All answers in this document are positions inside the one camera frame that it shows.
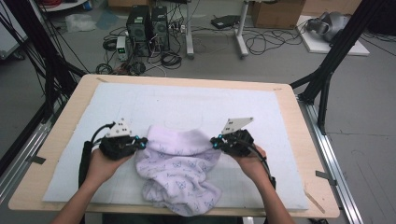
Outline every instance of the cloth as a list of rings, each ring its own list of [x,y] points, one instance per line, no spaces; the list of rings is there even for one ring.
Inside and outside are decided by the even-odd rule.
[[[157,207],[191,217],[215,206],[221,190],[205,181],[221,152],[199,130],[175,132],[160,126],[148,129],[146,149],[136,152],[136,170],[148,181],[143,197]]]

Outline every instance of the cardboard box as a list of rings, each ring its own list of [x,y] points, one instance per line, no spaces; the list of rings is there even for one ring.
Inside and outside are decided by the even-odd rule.
[[[110,7],[128,7],[133,5],[151,6],[150,0],[107,0]]]
[[[293,29],[299,19],[305,0],[279,0],[274,4],[255,3],[252,19],[255,27]]]
[[[320,16],[323,12],[341,12],[352,15],[361,0],[306,0],[302,14],[305,16]]]

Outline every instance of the lavender garment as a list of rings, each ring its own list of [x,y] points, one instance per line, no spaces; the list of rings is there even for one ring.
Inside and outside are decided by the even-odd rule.
[[[183,217],[204,214],[221,196],[220,189],[205,181],[220,153],[198,130],[175,132],[151,126],[147,148],[135,155],[137,172],[148,180],[143,197]]]

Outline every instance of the desk leg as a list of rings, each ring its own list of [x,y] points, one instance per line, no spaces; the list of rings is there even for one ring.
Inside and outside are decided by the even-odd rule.
[[[192,44],[192,32],[191,32],[191,0],[187,1],[187,32],[186,32],[186,48],[187,57],[189,59],[194,59],[194,46]]]
[[[248,14],[248,1],[245,0],[244,5],[242,6],[241,21],[239,22],[239,28],[238,30],[235,30],[236,40],[238,41],[239,48],[241,49],[241,59],[248,56],[248,49],[245,44],[244,37],[242,37],[242,32],[244,31],[244,25],[245,25],[245,18],[247,17],[247,14]]]

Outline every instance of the person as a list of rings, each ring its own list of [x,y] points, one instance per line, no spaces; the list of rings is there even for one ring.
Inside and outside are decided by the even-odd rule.
[[[266,157],[265,151],[256,146],[260,153]],[[53,224],[79,223],[90,203],[94,193],[105,183],[116,170],[132,156],[123,158],[119,161],[108,159],[101,150],[94,150],[87,177],[75,195],[67,202],[61,212],[52,220]],[[233,157],[241,166],[242,171],[249,177],[259,190],[265,213],[270,224],[289,224],[294,223],[284,204],[272,187],[262,163],[255,155],[247,157]]]

